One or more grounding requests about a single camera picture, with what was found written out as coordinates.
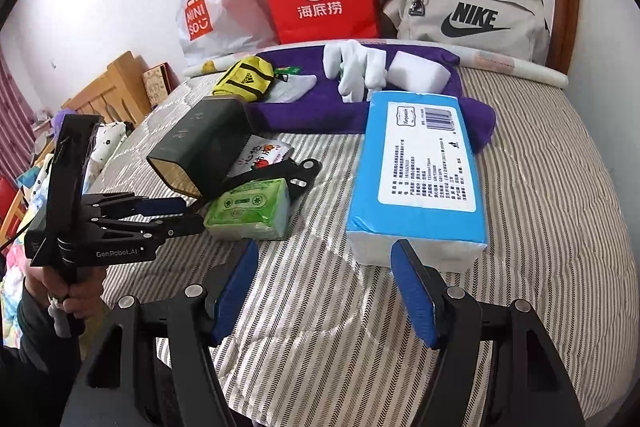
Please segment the person's left hand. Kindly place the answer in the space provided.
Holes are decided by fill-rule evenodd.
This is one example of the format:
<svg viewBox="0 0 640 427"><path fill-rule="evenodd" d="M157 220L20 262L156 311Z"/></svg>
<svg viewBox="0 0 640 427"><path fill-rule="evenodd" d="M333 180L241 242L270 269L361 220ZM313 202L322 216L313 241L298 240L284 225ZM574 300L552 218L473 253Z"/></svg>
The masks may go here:
<svg viewBox="0 0 640 427"><path fill-rule="evenodd" d="M102 309L105 267L91 268L76 284L68 285L58 272L50 267L26 268L25 288L42 307L49 306L49 297L63 299L62 308L78 319L95 317Z"/></svg>

